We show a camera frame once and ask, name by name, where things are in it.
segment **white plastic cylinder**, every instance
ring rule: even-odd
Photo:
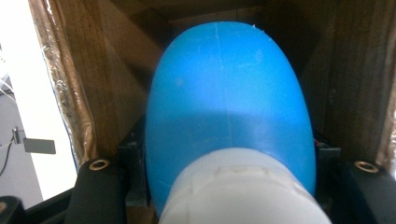
[[[189,165],[172,187],[161,224],[331,223],[279,161],[227,148]]]

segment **wire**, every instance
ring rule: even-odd
[[[0,176],[3,174],[3,172],[6,170],[7,162],[8,162],[8,156],[9,156],[9,150],[11,149],[12,142],[14,141],[14,136],[12,136],[11,140],[9,141],[10,143],[8,144],[7,148],[7,154],[6,154],[6,159],[4,160],[4,165],[3,168],[1,169]]]
[[[6,92],[5,91],[3,91],[2,89],[0,89],[0,92],[2,92],[3,94],[2,95],[6,95],[9,99],[11,99],[15,104],[17,103],[15,100],[14,100],[14,98],[12,98],[12,97],[10,97],[8,94],[6,94]]]
[[[12,87],[10,87],[3,79],[0,78],[0,82],[2,82],[4,85],[6,85],[10,90],[14,91]]]

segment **blue balloon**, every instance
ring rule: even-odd
[[[227,147],[277,159],[314,193],[311,125],[287,58],[254,26],[212,22],[176,38],[152,82],[146,160],[158,215],[186,166]]]

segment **brass grommet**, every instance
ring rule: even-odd
[[[377,173],[378,168],[366,161],[355,161],[355,166],[368,173]]]
[[[105,169],[109,164],[110,162],[108,160],[100,159],[90,164],[90,170],[93,171],[102,170]]]

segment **white wall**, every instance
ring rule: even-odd
[[[26,137],[55,142],[55,155],[32,153],[46,200],[74,187],[77,171],[27,0],[0,0],[0,41]]]

